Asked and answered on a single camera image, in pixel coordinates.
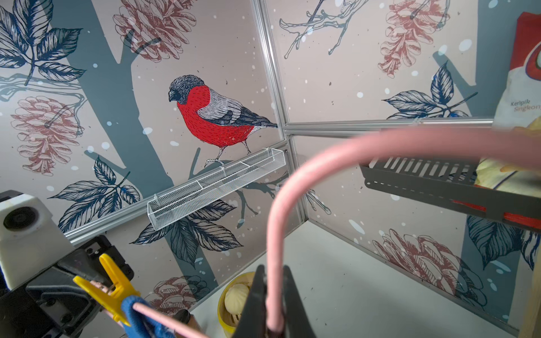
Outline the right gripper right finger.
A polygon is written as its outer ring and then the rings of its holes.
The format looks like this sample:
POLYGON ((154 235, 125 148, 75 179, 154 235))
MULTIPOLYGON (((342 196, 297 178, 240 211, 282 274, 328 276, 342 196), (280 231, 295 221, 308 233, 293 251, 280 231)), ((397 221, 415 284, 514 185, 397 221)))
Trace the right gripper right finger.
POLYGON ((289 266, 283 267, 283 305, 288 338, 316 338, 289 266))

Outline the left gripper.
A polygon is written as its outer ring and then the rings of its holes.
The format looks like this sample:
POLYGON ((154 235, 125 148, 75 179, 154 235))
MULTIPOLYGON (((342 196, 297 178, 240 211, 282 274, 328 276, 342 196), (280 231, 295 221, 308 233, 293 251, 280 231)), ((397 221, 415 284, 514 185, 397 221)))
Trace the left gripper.
POLYGON ((101 311, 97 303, 73 278, 77 275, 113 285, 99 262, 109 255, 132 280, 133 269, 104 236, 97 236, 53 263, 18 287, 1 286, 2 337, 79 337, 101 311))

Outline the blue tank top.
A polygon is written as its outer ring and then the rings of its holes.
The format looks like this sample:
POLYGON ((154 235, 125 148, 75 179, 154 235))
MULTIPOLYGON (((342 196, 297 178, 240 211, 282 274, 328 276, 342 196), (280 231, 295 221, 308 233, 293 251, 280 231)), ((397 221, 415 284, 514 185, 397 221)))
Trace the blue tank top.
POLYGON ((121 309, 130 325, 123 324, 128 338, 174 338, 175 335, 166 326, 135 311, 135 304, 149 304, 141 297, 130 296, 123 300, 121 309))

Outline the pink hanger with blue top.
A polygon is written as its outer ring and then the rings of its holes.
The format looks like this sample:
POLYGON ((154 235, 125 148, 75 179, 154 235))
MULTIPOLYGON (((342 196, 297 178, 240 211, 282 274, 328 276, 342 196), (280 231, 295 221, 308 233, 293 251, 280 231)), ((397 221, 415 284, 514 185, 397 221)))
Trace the pink hanger with blue top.
MULTIPOLYGON (((267 222, 266 337, 284 337, 283 254, 285 224, 292 207, 315 184, 355 164, 390 157, 497 159, 521 168, 540 168, 540 140, 517 132, 484 128, 393 128, 349 139, 300 167, 280 190, 267 222)), ((166 326, 173 334, 200 337, 193 330, 143 304, 135 311, 166 326)))

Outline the yellow clothespin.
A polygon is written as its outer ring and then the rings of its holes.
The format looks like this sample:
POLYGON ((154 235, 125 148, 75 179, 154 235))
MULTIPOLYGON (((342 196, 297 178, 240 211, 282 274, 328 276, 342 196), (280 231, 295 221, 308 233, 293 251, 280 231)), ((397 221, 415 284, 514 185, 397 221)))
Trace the yellow clothespin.
POLYGON ((107 287, 103 283, 94 280, 89 281, 78 275, 73 278, 73 281, 107 310, 115 322, 130 327, 128 317, 121 307, 128 297, 140 297, 141 293, 133 287, 111 256, 103 253, 99 257, 99 262, 107 277, 111 280, 111 286, 107 287))

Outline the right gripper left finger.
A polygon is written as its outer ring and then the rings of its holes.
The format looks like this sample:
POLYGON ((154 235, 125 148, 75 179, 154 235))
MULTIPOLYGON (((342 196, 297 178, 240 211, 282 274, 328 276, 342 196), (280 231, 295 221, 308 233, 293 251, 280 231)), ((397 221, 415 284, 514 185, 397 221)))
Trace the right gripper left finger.
POLYGON ((266 274, 265 267, 257 267, 252 288, 243 308, 240 322, 232 338, 266 337, 266 274))

